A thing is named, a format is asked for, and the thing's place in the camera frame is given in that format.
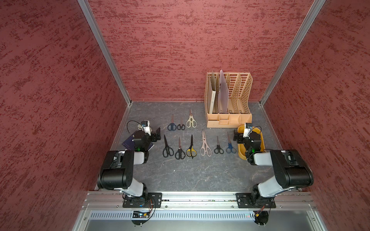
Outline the large black handled scissors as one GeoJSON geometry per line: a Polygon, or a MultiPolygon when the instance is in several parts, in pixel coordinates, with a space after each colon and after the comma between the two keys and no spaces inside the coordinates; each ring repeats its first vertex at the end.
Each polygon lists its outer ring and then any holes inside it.
{"type": "Polygon", "coordinates": [[[165,142],[165,147],[163,149],[163,157],[164,158],[168,158],[168,157],[172,157],[174,155],[174,151],[173,149],[168,145],[168,142],[167,142],[167,139],[166,139],[166,136],[164,135],[164,142],[165,142]]]}

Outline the yellow plastic storage tray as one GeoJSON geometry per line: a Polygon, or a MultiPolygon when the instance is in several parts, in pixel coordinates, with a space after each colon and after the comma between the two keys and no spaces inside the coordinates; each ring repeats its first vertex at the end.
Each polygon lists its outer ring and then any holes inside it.
{"type": "Polygon", "coordinates": [[[238,132],[243,133],[244,137],[248,136],[251,131],[255,131],[260,134],[260,146],[249,146],[237,143],[238,155],[242,160],[247,160],[251,154],[265,151],[264,139],[260,128],[260,126],[252,126],[251,130],[247,130],[247,132],[244,132],[244,125],[241,125],[236,129],[238,132]]]}

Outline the bright blue handled scissors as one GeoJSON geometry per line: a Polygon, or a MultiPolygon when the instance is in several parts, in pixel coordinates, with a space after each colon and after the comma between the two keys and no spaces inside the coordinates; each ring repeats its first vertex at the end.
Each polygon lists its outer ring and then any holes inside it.
{"type": "Polygon", "coordinates": [[[227,134],[227,138],[228,138],[228,147],[226,149],[226,152],[235,154],[237,152],[237,150],[232,146],[232,142],[231,142],[229,133],[227,134]]]}

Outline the dark grey handled scissors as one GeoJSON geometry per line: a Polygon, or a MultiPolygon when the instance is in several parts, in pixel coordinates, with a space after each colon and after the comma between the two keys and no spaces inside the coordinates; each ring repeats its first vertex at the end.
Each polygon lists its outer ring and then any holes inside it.
{"type": "Polygon", "coordinates": [[[222,155],[224,154],[224,150],[221,148],[218,136],[217,136],[217,145],[216,145],[216,148],[214,149],[214,153],[215,154],[222,154],[222,155]]]}

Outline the cream handled kitchen scissors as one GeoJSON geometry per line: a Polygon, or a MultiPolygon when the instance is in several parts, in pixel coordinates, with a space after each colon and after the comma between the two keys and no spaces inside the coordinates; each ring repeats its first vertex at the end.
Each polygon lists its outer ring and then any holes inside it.
{"type": "Polygon", "coordinates": [[[187,128],[196,128],[197,127],[197,122],[196,120],[194,119],[193,117],[193,114],[192,114],[192,109],[189,110],[189,118],[186,122],[186,127],[187,128]]]}

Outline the yellow black handled scissors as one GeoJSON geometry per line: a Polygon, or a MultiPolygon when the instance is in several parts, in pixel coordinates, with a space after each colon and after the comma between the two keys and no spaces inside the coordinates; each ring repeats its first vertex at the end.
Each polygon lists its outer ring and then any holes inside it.
{"type": "Polygon", "coordinates": [[[190,147],[186,151],[188,157],[194,158],[197,156],[197,151],[194,149],[193,136],[191,136],[190,147]]]}

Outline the pink handled kitchen scissors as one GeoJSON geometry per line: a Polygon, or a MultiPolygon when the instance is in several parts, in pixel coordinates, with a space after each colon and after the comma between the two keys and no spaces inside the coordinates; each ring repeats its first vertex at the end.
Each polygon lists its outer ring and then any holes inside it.
{"type": "Polygon", "coordinates": [[[205,135],[204,130],[202,130],[202,147],[200,149],[200,154],[202,156],[207,155],[208,157],[210,157],[212,155],[212,150],[211,150],[211,148],[209,147],[209,145],[207,143],[206,135],[205,135]]]}

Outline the small black scissors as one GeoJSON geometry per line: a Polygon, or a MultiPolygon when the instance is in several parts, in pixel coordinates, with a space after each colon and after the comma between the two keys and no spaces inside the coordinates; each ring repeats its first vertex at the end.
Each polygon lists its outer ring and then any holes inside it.
{"type": "Polygon", "coordinates": [[[186,125],[184,124],[183,118],[181,118],[180,123],[177,125],[178,130],[185,130],[186,125]]]}

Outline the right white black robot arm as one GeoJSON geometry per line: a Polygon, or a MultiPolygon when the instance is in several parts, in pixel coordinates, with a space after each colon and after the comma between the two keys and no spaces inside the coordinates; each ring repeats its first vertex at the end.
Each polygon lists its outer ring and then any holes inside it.
{"type": "Polygon", "coordinates": [[[272,166],[274,176],[253,186],[247,197],[248,204],[254,207],[272,204],[273,198],[281,192],[294,188],[304,188],[314,183],[312,170],[297,150],[261,151],[260,134],[249,131],[234,131],[233,140],[245,148],[246,160],[253,166],[272,166]]]}

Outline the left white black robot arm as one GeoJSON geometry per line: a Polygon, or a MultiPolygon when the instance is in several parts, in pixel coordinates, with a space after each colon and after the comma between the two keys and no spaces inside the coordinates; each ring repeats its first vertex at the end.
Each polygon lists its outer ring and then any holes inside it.
{"type": "Polygon", "coordinates": [[[134,166],[148,161],[149,149],[161,139],[161,129],[148,133],[149,128],[138,130],[126,141],[124,151],[109,151],[106,154],[97,178],[99,189],[116,190],[124,194],[125,207],[144,207],[149,202],[147,187],[134,178],[134,166]]]}

